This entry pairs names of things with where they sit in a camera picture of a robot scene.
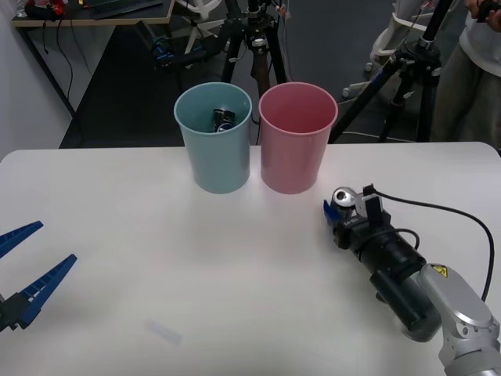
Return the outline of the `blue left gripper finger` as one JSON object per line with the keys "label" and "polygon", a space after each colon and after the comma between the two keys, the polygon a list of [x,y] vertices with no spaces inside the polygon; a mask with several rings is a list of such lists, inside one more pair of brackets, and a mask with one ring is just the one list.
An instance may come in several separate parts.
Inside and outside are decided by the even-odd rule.
{"label": "blue left gripper finger", "polygon": [[29,327],[76,261],[76,255],[69,255],[22,291],[1,302],[1,331],[7,327],[13,331]]}
{"label": "blue left gripper finger", "polygon": [[11,252],[21,242],[43,227],[42,222],[37,221],[18,229],[12,230],[0,236],[0,258]]}

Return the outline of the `person's right hand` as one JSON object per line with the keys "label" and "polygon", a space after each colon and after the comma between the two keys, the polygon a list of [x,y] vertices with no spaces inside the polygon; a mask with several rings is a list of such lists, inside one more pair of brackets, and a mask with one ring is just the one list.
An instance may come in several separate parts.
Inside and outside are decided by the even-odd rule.
{"label": "person's right hand", "polygon": [[467,0],[464,2],[471,17],[478,23],[487,23],[489,20],[496,20],[500,5],[493,0]]}

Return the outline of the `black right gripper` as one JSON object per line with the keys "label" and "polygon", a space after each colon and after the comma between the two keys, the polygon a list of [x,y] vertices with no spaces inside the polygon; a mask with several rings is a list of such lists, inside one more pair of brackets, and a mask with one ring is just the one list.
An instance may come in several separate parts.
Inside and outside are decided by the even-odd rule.
{"label": "black right gripper", "polygon": [[391,229],[391,215],[387,211],[382,212],[380,222],[370,222],[353,210],[338,211],[336,206],[324,200],[323,212],[336,245],[349,249],[354,255],[381,252],[390,240],[390,235],[385,233]]}

